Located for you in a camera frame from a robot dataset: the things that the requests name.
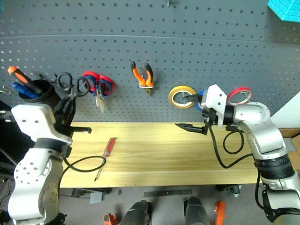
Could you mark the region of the orange black handled screwdriver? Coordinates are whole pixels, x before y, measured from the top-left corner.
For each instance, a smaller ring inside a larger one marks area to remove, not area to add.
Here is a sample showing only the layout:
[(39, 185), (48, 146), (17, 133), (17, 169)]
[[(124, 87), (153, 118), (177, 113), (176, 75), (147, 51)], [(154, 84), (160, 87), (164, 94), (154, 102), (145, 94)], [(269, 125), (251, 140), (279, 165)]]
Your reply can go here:
[(7, 69), (8, 73), (12, 75), (15, 79), (21, 82), (21, 84), (25, 85), (26, 87), (30, 88), (36, 94), (42, 94), (43, 90), (40, 89), (38, 86), (34, 84), (34, 82), (25, 75), (19, 68), (15, 66), (11, 66)]

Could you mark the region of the orange handled pliers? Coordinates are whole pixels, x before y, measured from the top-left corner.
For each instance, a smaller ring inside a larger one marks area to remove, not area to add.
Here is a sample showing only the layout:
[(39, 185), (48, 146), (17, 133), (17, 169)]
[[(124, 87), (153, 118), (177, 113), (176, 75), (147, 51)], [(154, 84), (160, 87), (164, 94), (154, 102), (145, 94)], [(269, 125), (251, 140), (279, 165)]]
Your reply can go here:
[(134, 61), (130, 62), (130, 68), (132, 74), (134, 78), (137, 80), (139, 88), (144, 89), (145, 92), (149, 96), (151, 96), (151, 90), (154, 88), (154, 81), (153, 81), (154, 75), (153, 75), (152, 68), (148, 63), (145, 63), (144, 66), (145, 66), (147, 78), (144, 78), (142, 75), (139, 74), (136, 67), (136, 63)]

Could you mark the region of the black caster wheel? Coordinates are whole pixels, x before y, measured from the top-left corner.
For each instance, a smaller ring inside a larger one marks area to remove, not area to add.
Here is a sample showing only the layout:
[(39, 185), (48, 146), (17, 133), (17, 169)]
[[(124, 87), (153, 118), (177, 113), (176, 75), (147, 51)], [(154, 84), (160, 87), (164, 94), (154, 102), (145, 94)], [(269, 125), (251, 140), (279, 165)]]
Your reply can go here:
[(216, 188), (218, 191), (229, 191), (233, 194), (235, 198), (239, 197), (240, 195), (240, 190), (241, 190), (242, 185), (240, 184), (223, 184), (223, 185), (216, 185)]

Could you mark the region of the red blue handled scissors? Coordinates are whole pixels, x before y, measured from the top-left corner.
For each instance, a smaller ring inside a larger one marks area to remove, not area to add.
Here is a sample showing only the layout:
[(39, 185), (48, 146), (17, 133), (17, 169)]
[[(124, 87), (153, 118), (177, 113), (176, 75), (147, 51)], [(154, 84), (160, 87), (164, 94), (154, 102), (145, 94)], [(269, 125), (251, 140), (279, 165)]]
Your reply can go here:
[(84, 72), (82, 77), (87, 79), (90, 84), (89, 92), (95, 97), (96, 107), (101, 113), (104, 113), (105, 98), (115, 91), (114, 81), (105, 75), (99, 75), (92, 71)]

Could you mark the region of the teal foam block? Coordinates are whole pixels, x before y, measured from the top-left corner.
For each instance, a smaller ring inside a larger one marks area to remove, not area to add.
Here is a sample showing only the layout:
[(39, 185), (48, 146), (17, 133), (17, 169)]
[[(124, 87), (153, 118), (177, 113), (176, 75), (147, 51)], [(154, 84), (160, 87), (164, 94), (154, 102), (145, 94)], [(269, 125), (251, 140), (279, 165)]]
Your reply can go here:
[(300, 0), (268, 0), (268, 7), (280, 20), (300, 23)]

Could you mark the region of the black scissors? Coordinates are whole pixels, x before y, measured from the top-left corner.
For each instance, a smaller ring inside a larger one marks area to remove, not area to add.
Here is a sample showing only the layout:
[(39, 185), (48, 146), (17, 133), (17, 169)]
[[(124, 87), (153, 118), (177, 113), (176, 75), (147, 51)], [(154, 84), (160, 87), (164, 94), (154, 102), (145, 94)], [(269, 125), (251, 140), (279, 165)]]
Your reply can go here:
[(76, 103), (78, 98), (86, 96), (90, 91), (90, 83), (84, 77), (73, 78), (67, 72), (60, 73), (56, 80), (57, 86), (67, 95), (70, 102)]

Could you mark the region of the blue handled tool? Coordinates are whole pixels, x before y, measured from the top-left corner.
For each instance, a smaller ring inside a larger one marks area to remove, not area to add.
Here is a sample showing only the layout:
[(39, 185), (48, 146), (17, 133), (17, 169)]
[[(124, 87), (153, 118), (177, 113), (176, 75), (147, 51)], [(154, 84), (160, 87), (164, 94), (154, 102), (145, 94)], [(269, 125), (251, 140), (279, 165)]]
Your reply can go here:
[(38, 98), (39, 97), (39, 95), (37, 93), (35, 93), (34, 91), (32, 91), (30, 88), (28, 88), (24, 85), (21, 85), (17, 82), (11, 83), (10, 86), (13, 89), (17, 90), (19, 93), (22, 93), (29, 98)]

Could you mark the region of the blue tape roll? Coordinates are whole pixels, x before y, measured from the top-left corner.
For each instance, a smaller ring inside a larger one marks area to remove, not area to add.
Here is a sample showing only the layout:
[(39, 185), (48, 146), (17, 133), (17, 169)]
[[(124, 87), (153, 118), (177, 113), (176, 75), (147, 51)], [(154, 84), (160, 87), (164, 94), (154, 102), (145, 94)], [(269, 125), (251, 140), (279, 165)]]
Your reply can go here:
[(199, 111), (203, 111), (203, 107), (201, 106), (201, 102), (202, 102), (202, 97), (204, 92), (206, 91), (206, 89), (201, 90), (200, 92), (197, 93), (197, 95), (199, 96), (200, 100), (198, 101), (198, 103), (195, 104), (195, 108)]

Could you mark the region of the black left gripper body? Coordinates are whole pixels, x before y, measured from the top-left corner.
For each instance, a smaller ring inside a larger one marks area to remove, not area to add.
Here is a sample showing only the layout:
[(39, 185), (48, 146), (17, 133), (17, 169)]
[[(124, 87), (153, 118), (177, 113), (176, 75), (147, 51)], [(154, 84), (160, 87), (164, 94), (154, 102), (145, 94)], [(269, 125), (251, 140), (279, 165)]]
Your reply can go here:
[(75, 109), (68, 111), (59, 111), (58, 109), (54, 110), (55, 124), (54, 128), (60, 134), (72, 138), (73, 129), (71, 128), (71, 123), (75, 115)]

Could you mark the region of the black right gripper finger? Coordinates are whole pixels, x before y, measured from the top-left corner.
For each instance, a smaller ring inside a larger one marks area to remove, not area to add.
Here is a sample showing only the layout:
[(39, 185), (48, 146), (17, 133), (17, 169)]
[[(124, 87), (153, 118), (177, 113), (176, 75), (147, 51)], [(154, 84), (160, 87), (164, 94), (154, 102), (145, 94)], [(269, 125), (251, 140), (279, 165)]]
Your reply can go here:
[(176, 126), (179, 128), (182, 128), (188, 132), (193, 132), (193, 133), (200, 133), (203, 135), (207, 135), (208, 132), (208, 125), (202, 126), (202, 127), (195, 127), (192, 124), (187, 124), (187, 123), (175, 123)]
[(187, 102), (199, 103), (201, 101), (201, 96), (200, 95), (188, 95), (188, 96), (183, 97), (182, 99), (184, 99)]

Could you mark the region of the brown cardboard box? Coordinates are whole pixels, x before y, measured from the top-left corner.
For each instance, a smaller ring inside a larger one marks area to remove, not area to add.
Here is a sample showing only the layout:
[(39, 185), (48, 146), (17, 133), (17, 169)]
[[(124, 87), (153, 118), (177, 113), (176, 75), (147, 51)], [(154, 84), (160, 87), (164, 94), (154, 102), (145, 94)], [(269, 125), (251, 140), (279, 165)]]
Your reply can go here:
[(292, 165), (300, 170), (300, 128), (280, 128)]

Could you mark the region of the red tape roll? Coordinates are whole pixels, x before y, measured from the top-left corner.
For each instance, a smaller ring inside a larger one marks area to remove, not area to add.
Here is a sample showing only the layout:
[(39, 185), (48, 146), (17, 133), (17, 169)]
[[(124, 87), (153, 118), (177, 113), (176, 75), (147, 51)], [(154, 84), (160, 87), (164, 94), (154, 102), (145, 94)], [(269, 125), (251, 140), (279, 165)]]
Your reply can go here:
[[(233, 98), (234, 96), (238, 95), (238, 94), (242, 94), (245, 97), (238, 101), (238, 102), (233, 102)], [(233, 91), (231, 91), (227, 97), (227, 103), (228, 105), (232, 105), (232, 106), (236, 106), (236, 105), (243, 105), (245, 103), (248, 103), (250, 101), (250, 99), (252, 98), (252, 91), (250, 88), (248, 87), (240, 87), (240, 88), (236, 88)]]

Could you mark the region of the dark rounded shape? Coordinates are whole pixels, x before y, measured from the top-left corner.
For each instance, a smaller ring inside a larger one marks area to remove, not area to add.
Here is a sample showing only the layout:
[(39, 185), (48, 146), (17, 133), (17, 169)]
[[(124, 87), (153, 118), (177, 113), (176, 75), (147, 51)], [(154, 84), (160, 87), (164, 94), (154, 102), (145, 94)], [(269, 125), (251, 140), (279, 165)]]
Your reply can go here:
[(210, 225), (210, 220), (201, 200), (191, 196), (184, 202), (185, 225)]
[(152, 203), (141, 200), (132, 205), (119, 225), (150, 225), (151, 217)]

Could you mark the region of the grey small block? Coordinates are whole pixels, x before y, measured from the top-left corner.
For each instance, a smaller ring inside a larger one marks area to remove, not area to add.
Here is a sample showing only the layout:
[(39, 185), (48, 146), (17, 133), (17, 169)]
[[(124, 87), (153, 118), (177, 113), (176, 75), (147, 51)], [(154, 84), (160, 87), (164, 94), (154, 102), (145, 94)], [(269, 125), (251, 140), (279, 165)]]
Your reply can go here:
[(102, 192), (93, 192), (90, 194), (90, 204), (96, 204), (103, 201)]

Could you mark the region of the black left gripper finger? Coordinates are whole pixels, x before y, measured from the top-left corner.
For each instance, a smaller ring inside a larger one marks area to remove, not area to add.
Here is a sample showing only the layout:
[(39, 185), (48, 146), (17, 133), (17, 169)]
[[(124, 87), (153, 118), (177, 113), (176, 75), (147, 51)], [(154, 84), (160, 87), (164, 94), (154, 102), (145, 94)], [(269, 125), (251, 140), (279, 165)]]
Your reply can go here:
[(66, 96), (56, 105), (55, 116), (60, 115), (63, 118), (73, 118), (75, 115), (75, 107), (75, 98)]
[(90, 134), (92, 132), (92, 129), (90, 127), (69, 127), (70, 133), (79, 132), (79, 133), (88, 133)]

